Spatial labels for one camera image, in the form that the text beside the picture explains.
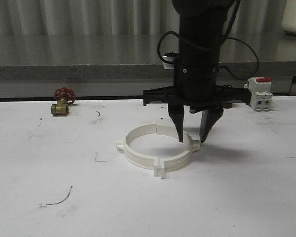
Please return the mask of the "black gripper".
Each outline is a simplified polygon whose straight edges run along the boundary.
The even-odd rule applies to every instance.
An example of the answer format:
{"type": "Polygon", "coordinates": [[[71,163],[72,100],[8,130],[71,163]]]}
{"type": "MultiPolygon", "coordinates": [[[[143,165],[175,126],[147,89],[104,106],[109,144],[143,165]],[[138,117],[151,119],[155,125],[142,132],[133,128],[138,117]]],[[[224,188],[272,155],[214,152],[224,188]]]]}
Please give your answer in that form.
{"type": "Polygon", "coordinates": [[[168,105],[168,114],[174,123],[178,141],[183,142],[184,106],[192,107],[192,112],[202,112],[200,141],[206,138],[214,124],[223,115],[223,103],[239,102],[249,104],[251,93],[245,88],[232,86],[214,86],[212,89],[187,90],[179,93],[177,86],[168,86],[143,91],[143,104],[161,103],[168,105]]]}

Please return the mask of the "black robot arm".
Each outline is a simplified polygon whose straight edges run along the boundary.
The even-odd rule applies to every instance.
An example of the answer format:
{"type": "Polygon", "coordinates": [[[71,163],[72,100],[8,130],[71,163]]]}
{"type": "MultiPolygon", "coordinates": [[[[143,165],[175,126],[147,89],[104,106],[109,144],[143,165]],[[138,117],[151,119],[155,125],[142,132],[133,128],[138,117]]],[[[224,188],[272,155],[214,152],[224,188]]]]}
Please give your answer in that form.
{"type": "Polygon", "coordinates": [[[166,32],[179,39],[179,52],[169,64],[174,66],[173,85],[143,91],[143,104],[166,103],[168,114],[183,141],[184,107],[202,112],[200,141],[204,142],[227,102],[249,104],[251,93],[245,88],[218,86],[220,48],[234,23],[238,0],[174,0],[180,16],[179,32],[166,32]]]}

